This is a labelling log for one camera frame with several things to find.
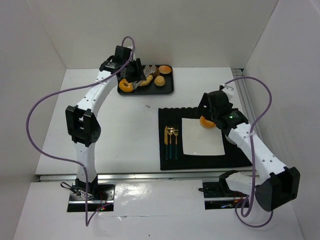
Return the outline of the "silver metal tongs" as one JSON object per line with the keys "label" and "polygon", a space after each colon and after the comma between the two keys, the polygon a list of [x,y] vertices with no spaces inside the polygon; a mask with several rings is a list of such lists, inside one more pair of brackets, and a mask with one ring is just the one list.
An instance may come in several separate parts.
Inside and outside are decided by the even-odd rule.
{"label": "silver metal tongs", "polygon": [[145,86],[149,85],[151,83],[151,81],[153,80],[152,74],[155,73],[155,72],[156,72],[156,66],[155,65],[151,65],[151,66],[146,65],[144,70],[143,70],[143,73],[144,73],[144,76],[145,76],[145,80],[135,81],[132,84],[133,89],[135,90],[138,87],[145,87]]}

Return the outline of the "tan ring donut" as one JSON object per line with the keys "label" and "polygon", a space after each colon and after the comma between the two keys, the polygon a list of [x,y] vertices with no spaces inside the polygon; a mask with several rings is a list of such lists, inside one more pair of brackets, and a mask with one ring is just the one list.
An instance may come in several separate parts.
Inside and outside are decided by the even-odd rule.
{"label": "tan ring donut", "polygon": [[206,129],[212,129],[216,127],[216,124],[214,122],[205,119],[203,115],[200,117],[199,122],[200,125]]}

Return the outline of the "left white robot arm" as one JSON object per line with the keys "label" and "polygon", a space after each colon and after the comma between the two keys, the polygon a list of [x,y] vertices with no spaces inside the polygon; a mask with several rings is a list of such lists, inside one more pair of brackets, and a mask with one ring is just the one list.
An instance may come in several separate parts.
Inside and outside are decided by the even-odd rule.
{"label": "left white robot arm", "polygon": [[74,106],[65,110],[67,132],[75,145],[77,170],[75,186],[77,189],[95,194],[98,191],[98,174],[95,167],[95,144],[102,129],[97,116],[111,90],[122,80],[135,86],[145,80],[141,61],[135,58],[134,47],[118,45],[114,55],[105,60],[97,78],[88,92]]}

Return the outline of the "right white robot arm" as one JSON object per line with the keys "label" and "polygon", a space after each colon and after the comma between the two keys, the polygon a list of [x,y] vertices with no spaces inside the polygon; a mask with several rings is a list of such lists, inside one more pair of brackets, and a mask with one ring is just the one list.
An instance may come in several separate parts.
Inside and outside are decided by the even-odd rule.
{"label": "right white robot arm", "polygon": [[233,88],[222,85],[220,90],[203,94],[198,112],[213,122],[230,143],[241,149],[259,178],[231,170],[222,174],[219,182],[227,190],[254,195],[260,207],[271,212],[297,198],[300,172],[296,167],[287,167],[268,149],[245,115],[233,107],[232,97]]}

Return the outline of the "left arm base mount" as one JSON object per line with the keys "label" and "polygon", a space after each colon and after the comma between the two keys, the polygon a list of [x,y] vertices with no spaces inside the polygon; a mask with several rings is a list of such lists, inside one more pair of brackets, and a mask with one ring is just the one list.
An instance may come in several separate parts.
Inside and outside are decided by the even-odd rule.
{"label": "left arm base mount", "polygon": [[75,184],[61,182],[60,186],[69,190],[67,212],[85,212],[85,197],[88,197],[88,211],[112,212],[114,210],[115,184],[98,184],[96,193],[86,195],[85,190],[77,188]]}

